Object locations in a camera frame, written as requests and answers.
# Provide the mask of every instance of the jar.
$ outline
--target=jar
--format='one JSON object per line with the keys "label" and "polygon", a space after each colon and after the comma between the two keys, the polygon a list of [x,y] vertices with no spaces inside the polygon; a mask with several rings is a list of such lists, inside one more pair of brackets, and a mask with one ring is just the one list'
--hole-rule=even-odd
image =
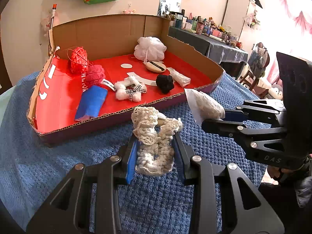
{"label": "jar", "polygon": [[204,26],[204,28],[202,29],[202,33],[207,33],[208,30],[208,26]]}
{"label": "jar", "polygon": [[197,28],[196,28],[196,33],[201,34],[202,30],[204,29],[205,23],[203,22],[197,22]]}

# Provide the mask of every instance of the white plush toy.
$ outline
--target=white plush toy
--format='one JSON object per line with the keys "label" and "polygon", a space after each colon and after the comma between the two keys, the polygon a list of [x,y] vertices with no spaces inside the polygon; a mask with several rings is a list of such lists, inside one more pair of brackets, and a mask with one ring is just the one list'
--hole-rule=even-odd
{"label": "white plush toy", "polygon": [[[127,89],[128,86],[134,85],[132,89]],[[129,76],[123,81],[118,81],[115,83],[116,99],[125,100],[129,99],[130,101],[140,102],[141,93],[146,93],[147,88],[145,84],[139,83],[135,76]]]}

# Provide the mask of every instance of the storage box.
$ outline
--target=storage box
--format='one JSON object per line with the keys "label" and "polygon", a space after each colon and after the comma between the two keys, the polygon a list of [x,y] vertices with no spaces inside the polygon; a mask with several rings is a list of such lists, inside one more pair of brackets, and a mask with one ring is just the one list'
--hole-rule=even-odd
{"label": "storage box", "polygon": [[[58,143],[130,120],[136,105],[162,109],[186,101],[184,90],[177,83],[175,89],[167,95],[154,94],[156,97],[153,101],[150,97],[145,101],[143,94],[141,102],[127,100],[124,102],[124,108],[120,108],[120,104],[118,108],[115,107],[117,104],[113,104],[113,101],[118,100],[114,99],[114,93],[111,91],[108,94],[110,102],[106,99],[99,117],[75,122],[73,116],[82,94],[82,78],[68,72],[67,50],[77,46],[83,46],[88,53],[88,59],[101,64],[112,83],[116,83],[117,80],[127,77],[127,74],[114,73],[114,62],[133,59],[138,38],[157,37],[167,47],[164,63],[173,64],[172,67],[178,72],[191,78],[191,84],[187,88],[200,89],[206,93],[213,91],[221,79],[223,69],[193,47],[169,37],[169,23],[169,20],[156,16],[122,14],[80,19],[50,30],[52,49],[55,50],[55,47],[59,46],[60,50],[56,52],[55,57],[51,56],[48,59],[39,74],[27,114],[31,126],[40,138],[47,143]],[[134,59],[133,63],[136,66],[142,63]],[[79,97],[72,94],[77,89],[80,91]],[[42,97],[45,93],[47,97],[42,101],[39,94]]]}

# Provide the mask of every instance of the white crocheted lace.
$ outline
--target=white crocheted lace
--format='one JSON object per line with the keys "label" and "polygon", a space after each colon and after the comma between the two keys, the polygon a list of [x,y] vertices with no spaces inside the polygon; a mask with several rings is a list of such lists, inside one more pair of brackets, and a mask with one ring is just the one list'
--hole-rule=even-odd
{"label": "white crocheted lace", "polygon": [[131,115],[133,134],[142,143],[135,170],[151,176],[161,176],[172,170],[174,150],[170,142],[173,135],[183,128],[180,118],[166,117],[161,121],[160,132],[157,133],[158,113],[154,107],[136,107]]}

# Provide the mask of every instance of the blue gripper pad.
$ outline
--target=blue gripper pad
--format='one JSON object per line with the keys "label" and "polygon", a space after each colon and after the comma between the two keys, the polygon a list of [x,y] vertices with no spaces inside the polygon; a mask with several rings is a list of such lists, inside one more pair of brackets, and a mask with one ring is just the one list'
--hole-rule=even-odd
{"label": "blue gripper pad", "polygon": [[130,184],[135,174],[135,164],[137,160],[137,152],[138,152],[139,147],[140,147],[140,142],[134,135],[132,135],[128,143],[128,148],[127,148],[127,150],[130,150],[130,156],[127,162],[127,174],[126,174],[127,184]]}
{"label": "blue gripper pad", "polygon": [[224,121],[243,122],[247,121],[247,117],[242,111],[225,109]]}
{"label": "blue gripper pad", "polygon": [[177,168],[177,175],[179,177],[179,180],[183,184],[185,182],[185,179],[186,179],[186,177],[185,177],[185,166],[184,166],[184,162],[182,159],[182,154],[181,154],[179,145],[177,143],[176,136],[174,136],[173,140],[171,141],[171,146],[174,149],[174,162],[175,162],[175,166]]}

